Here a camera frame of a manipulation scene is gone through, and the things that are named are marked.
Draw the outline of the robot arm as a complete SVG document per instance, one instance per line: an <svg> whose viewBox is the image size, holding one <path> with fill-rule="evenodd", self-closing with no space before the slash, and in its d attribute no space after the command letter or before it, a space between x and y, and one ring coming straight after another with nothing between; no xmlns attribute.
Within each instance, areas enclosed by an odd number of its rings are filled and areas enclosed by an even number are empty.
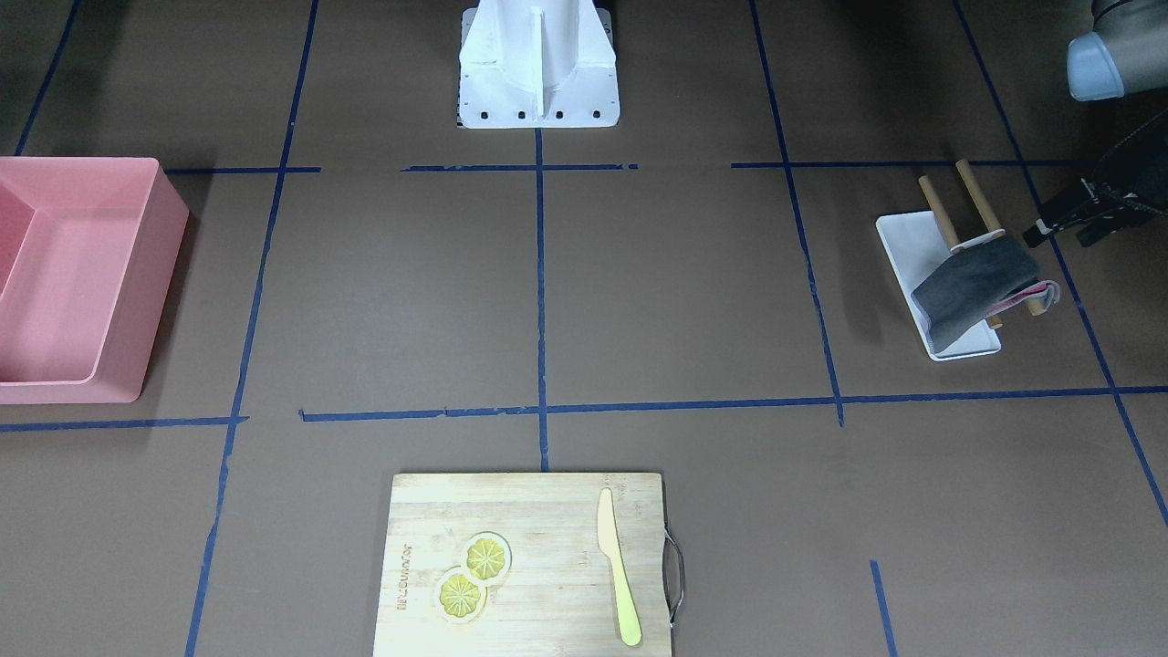
<svg viewBox="0 0 1168 657"><path fill-rule="evenodd" d="M1167 4L1093 1L1092 29L1069 41L1075 101L1122 99L1167 87Z"/></svg>

